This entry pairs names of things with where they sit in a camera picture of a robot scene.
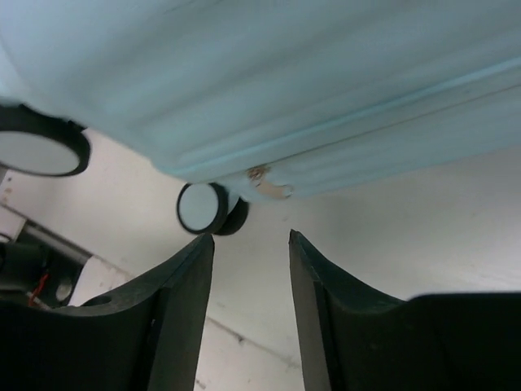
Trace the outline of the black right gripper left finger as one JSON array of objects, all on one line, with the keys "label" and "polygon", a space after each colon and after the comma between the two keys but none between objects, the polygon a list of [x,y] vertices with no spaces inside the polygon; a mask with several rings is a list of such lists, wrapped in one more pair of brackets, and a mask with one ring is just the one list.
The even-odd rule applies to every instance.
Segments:
[{"label": "black right gripper left finger", "polygon": [[79,306],[1,303],[4,390],[191,390],[212,282],[214,241]]}]

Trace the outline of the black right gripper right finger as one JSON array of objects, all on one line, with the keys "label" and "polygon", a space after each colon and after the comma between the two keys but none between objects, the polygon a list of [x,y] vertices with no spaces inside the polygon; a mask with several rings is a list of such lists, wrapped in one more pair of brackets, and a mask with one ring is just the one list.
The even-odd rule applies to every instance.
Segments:
[{"label": "black right gripper right finger", "polygon": [[517,390],[518,292],[403,301],[289,238],[291,290],[307,390]]}]

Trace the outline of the light blue hard-shell suitcase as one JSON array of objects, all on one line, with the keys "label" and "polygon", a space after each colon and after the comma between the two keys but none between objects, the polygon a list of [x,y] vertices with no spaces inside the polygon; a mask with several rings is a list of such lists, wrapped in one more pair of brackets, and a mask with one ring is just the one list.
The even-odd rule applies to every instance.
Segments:
[{"label": "light blue hard-shell suitcase", "polygon": [[94,129],[235,233],[302,198],[520,142],[517,1],[4,1],[1,163],[70,177]]}]

